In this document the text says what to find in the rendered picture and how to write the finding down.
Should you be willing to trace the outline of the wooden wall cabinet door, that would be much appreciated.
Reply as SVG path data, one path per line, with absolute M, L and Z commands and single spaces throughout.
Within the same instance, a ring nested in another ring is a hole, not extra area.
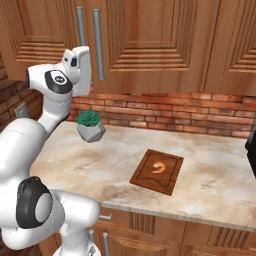
M 0 0 L 0 51 L 10 80 L 26 69 L 59 63 L 66 49 L 80 45 L 77 0 Z
M 95 91 L 201 92 L 220 0 L 84 0 Z M 100 9 L 105 79 L 98 79 L 92 10 Z
M 221 0 L 205 91 L 256 96 L 256 0 Z

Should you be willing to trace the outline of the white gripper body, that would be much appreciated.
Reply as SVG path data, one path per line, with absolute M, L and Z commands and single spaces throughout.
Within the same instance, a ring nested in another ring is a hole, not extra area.
M 73 49 L 77 56 L 79 81 L 73 86 L 74 96 L 87 96 L 91 87 L 91 61 L 88 46 L 80 46 Z

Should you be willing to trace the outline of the grey wall outlet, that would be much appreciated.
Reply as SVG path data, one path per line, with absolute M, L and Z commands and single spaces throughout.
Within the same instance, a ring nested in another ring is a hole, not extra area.
M 21 105 L 19 105 L 15 110 L 15 115 L 17 118 L 28 118 L 29 114 L 26 108 L 26 104 L 22 103 Z

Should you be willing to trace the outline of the orange shrimp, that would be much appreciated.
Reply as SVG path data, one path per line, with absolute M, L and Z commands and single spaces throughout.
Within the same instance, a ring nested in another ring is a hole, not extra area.
M 153 174 L 163 173 L 166 169 L 166 166 L 163 162 L 155 162 L 153 164 L 154 170 L 152 171 Z

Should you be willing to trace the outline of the green plant in grey pot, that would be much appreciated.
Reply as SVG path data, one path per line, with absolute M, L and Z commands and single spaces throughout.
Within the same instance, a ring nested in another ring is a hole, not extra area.
M 79 135 L 88 143 L 98 142 L 106 131 L 100 113 L 91 108 L 82 110 L 76 118 L 76 123 Z

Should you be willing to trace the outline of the wooden base cabinet door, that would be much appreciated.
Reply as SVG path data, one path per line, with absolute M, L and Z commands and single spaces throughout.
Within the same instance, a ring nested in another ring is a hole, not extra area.
M 179 242 L 117 230 L 95 229 L 94 241 L 105 256 L 103 232 L 107 232 L 109 256 L 179 256 Z

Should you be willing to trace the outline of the wooden drawer front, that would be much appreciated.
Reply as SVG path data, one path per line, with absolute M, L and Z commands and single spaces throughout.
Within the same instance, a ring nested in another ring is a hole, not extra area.
M 149 235 L 174 242 L 182 242 L 183 239 L 184 221 L 104 207 L 101 208 L 101 215 L 112 216 L 111 220 L 97 221 L 98 225 L 108 229 Z
M 256 256 L 256 232 L 187 222 L 179 256 Z

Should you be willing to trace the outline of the brown wooden cutting board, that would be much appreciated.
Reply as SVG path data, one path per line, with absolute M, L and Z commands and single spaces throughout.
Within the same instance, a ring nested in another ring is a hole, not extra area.
M 184 158 L 148 149 L 130 183 L 171 196 Z

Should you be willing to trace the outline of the black appliance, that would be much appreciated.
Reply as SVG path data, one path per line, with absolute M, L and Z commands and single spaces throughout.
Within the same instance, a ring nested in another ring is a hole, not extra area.
M 248 137 L 245 143 L 245 149 L 247 150 L 247 158 L 256 178 L 256 129 Z

